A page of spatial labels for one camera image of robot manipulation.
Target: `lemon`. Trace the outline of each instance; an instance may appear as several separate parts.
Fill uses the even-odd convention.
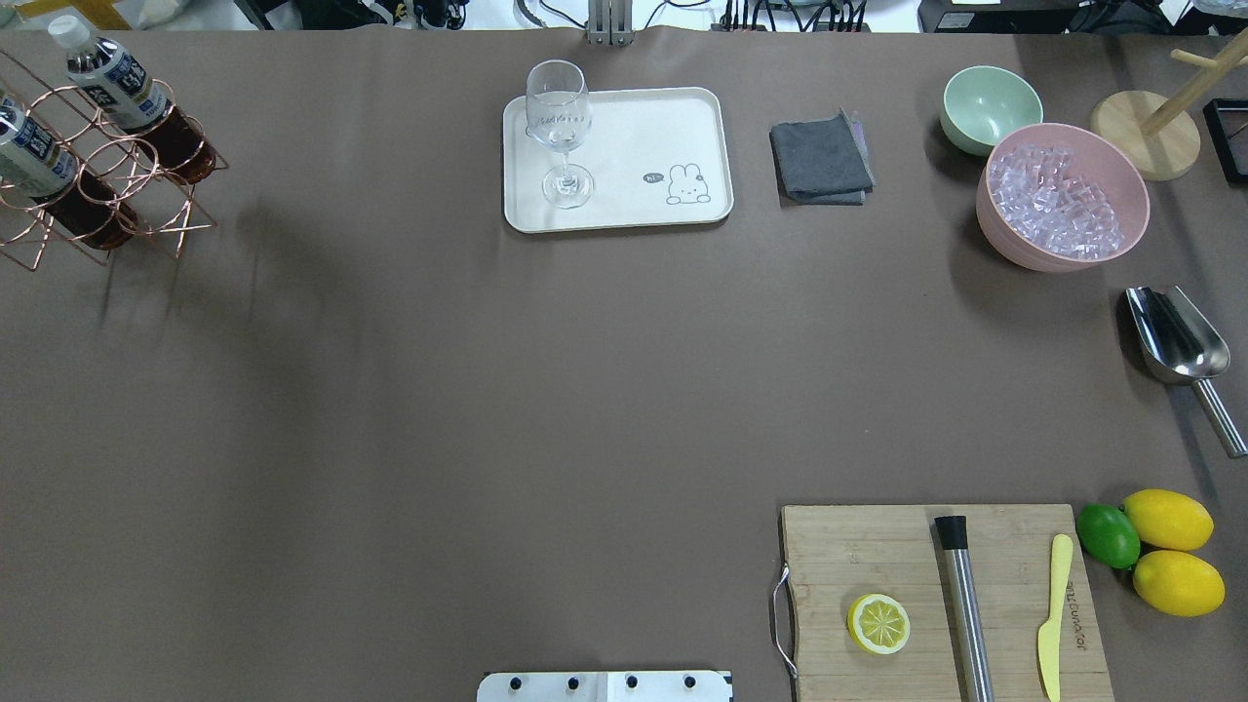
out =
[[[1141,490],[1122,501],[1122,511],[1144,543],[1194,551],[1213,533],[1213,517],[1196,500],[1169,490]]]
[[[910,616],[887,595],[864,595],[850,607],[850,638],[871,653],[896,653],[910,641]]]
[[[1218,570],[1183,551],[1153,551],[1136,563],[1136,592],[1153,607],[1177,617],[1199,617],[1227,597]]]

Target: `lemon slice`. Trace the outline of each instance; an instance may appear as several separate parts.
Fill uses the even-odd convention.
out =
[[[887,595],[874,592],[859,597],[850,607],[850,638],[871,653],[901,651],[910,641],[910,616]]]

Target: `bunny illustration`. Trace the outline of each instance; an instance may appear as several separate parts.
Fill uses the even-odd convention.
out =
[[[668,186],[668,205],[710,202],[710,190],[698,164],[671,166],[671,184]]]

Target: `black muddler cap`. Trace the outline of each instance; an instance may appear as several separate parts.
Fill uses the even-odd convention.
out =
[[[936,533],[945,551],[966,550],[966,517],[962,515],[936,517]]]

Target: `plastic bottle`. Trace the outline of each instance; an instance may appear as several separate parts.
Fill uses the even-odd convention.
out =
[[[151,144],[162,167],[187,184],[200,182],[216,166],[216,152],[173,105],[165,89],[111,39],[95,36],[82,20],[62,15],[47,34],[65,49],[69,77],[129,135]]]
[[[125,202],[117,209],[87,200],[117,196],[109,184],[82,170],[47,129],[25,114],[15,100],[0,91],[0,177],[30,197],[56,219],[70,235],[92,249],[107,251],[121,246],[134,232],[121,217],[139,221]]]

